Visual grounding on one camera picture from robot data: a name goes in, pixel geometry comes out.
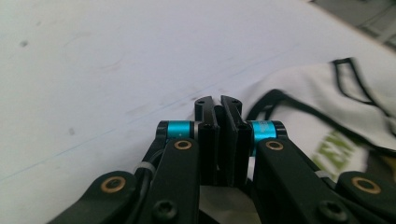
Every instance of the white table surface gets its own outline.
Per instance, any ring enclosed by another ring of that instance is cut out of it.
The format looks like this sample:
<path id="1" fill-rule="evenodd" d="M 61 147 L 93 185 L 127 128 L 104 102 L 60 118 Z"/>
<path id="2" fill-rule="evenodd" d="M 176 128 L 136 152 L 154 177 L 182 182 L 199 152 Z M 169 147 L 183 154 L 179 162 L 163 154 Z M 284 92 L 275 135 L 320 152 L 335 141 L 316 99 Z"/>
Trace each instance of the white table surface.
<path id="1" fill-rule="evenodd" d="M 199 97 L 345 57 L 396 95 L 396 55 L 304 1 L 2 0 L 0 223 L 47 222 L 132 172 Z"/>

